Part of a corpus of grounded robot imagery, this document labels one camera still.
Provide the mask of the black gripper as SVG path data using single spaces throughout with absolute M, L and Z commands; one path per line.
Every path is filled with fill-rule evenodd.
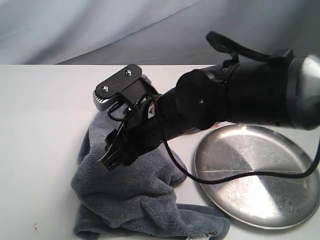
M 137 113 L 126 108 L 124 117 L 114 116 L 113 112 L 121 106 L 119 103 L 109 110 L 109 117 L 120 122 L 120 127 L 105 138 L 106 153 L 101 163 L 109 172 L 120 165 L 131 165 L 139 156 L 183 134 L 183 116 L 175 93 L 147 93 L 142 98 L 144 101 L 139 102 Z

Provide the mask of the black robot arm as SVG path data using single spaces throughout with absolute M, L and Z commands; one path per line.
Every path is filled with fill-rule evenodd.
M 103 165 L 131 165 L 139 156 L 217 122 L 313 130 L 320 124 L 320 59 L 284 56 L 270 62 L 235 62 L 183 74 L 160 94 L 128 65 L 95 89 L 109 115 L 127 105 L 122 126 L 106 138 Z

